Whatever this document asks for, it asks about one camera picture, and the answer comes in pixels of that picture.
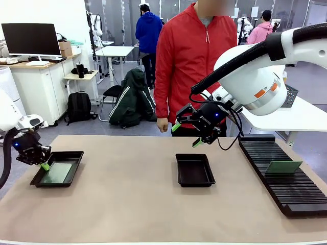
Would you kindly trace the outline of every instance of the man in red jacket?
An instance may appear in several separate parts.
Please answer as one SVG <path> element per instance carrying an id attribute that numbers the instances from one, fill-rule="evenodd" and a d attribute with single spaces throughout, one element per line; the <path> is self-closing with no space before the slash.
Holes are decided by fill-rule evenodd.
<path id="1" fill-rule="evenodd" d="M 213 10 L 221 8 L 222 2 L 198 0 L 169 20 L 160 33 L 154 99 L 161 132 L 168 130 L 168 122 L 174 125 L 177 111 L 190 103 L 191 87 L 213 72 L 217 59 L 237 45 L 237 29 L 233 20 L 227 16 L 213 16 Z M 212 93 L 219 86 L 217 82 L 208 91 Z M 194 96 L 194 99 L 204 100 L 200 95 Z M 192 105 L 195 109 L 201 106 Z M 219 127 L 221 136 L 226 136 L 226 122 Z M 172 135 L 200 136 L 197 129 L 187 124 Z"/>

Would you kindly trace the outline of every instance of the white cabinet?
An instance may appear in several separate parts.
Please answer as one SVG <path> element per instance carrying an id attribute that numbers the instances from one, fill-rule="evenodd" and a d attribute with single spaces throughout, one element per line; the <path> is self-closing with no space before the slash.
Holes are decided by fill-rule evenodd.
<path id="1" fill-rule="evenodd" d="M 46 69 L 11 69 L 27 115 L 37 114 L 49 125 L 56 124 L 67 110 L 68 93 L 63 77 L 72 69 L 72 59 Z"/>

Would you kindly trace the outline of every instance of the black rack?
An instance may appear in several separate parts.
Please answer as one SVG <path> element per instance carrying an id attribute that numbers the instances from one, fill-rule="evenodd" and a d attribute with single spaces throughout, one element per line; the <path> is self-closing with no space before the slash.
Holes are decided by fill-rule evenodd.
<path id="1" fill-rule="evenodd" d="M 327 197 L 300 168 L 293 174 L 265 174 L 271 161 L 292 161 L 274 135 L 248 135 L 239 144 L 285 216 L 327 215 Z"/>

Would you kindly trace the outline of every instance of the black tray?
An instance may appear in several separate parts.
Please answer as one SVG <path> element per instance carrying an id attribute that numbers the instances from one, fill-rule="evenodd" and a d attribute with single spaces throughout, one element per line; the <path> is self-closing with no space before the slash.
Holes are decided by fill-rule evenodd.
<path id="1" fill-rule="evenodd" d="M 74 175 L 81 162 L 83 154 L 84 152 L 52 152 L 48 160 L 49 166 L 51 166 L 54 162 L 72 164 L 66 178 L 61 183 L 41 183 L 42 178 L 48 172 L 41 167 L 32 179 L 31 185 L 35 185 L 36 187 L 69 187 L 72 184 Z"/>
<path id="2" fill-rule="evenodd" d="M 300 168 L 293 174 L 265 174 L 271 161 L 292 160 L 274 135 L 246 135 L 239 138 L 239 144 L 285 216 L 327 215 L 327 197 Z"/>
<path id="3" fill-rule="evenodd" d="M 181 187 L 210 187 L 215 178 L 205 154 L 176 154 Z"/>

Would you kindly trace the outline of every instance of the hand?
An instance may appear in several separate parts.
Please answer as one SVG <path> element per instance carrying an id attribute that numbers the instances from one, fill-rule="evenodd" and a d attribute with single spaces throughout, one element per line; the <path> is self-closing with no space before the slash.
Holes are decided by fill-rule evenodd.
<path id="1" fill-rule="evenodd" d="M 157 126 L 160 129 L 160 132 L 164 133 L 168 130 L 168 118 L 158 118 Z"/>

